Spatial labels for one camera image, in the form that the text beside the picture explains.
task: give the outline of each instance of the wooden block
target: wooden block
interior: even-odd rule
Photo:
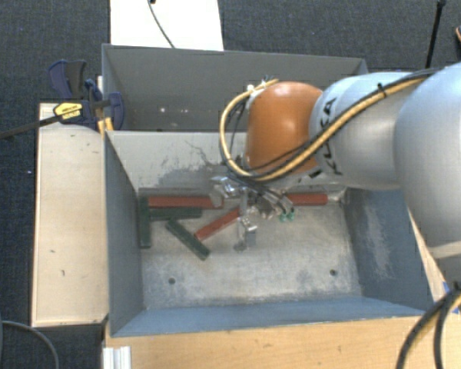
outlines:
[[[157,196],[148,197],[149,208],[202,208],[202,209],[222,209],[215,206],[210,197],[171,197]]]
[[[134,369],[394,369],[418,317],[271,327],[197,334],[111,338],[131,346]],[[447,369],[461,368],[461,316],[451,314],[443,337]],[[433,331],[413,349],[405,369],[433,369]]]
[[[294,206],[318,206],[328,203],[328,196],[325,193],[292,193],[287,198]]]
[[[239,208],[235,208],[232,211],[226,213],[224,216],[212,221],[210,224],[205,225],[194,233],[194,236],[199,241],[203,241],[217,232],[222,231],[227,226],[234,223],[239,218]]]

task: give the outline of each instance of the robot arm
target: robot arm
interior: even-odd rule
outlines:
[[[322,94],[296,82],[261,87],[248,103],[245,165],[231,159],[222,116],[233,174],[282,192],[318,168],[321,184],[400,188],[447,281],[461,280],[461,63],[346,78]]]

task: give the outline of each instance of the bin floor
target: bin floor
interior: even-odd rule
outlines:
[[[218,218],[183,220],[191,232]],[[298,207],[294,221],[253,218],[257,244],[237,252],[237,223],[204,244],[210,256],[201,261],[164,227],[152,224],[152,247],[142,249],[144,304],[147,309],[321,299],[361,295],[343,209]]]

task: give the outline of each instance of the clamp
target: clamp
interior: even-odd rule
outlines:
[[[82,114],[77,118],[62,121],[63,124],[82,125],[98,130],[98,123],[104,120],[104,113],[111,118],[113,129],[120,130],[124,120],[124,103],[119,91],[103,94],[92,79],[84,81],[86,61],[59,60],[48,69],[50,84],[62,100],[76,100],[82,104]]]

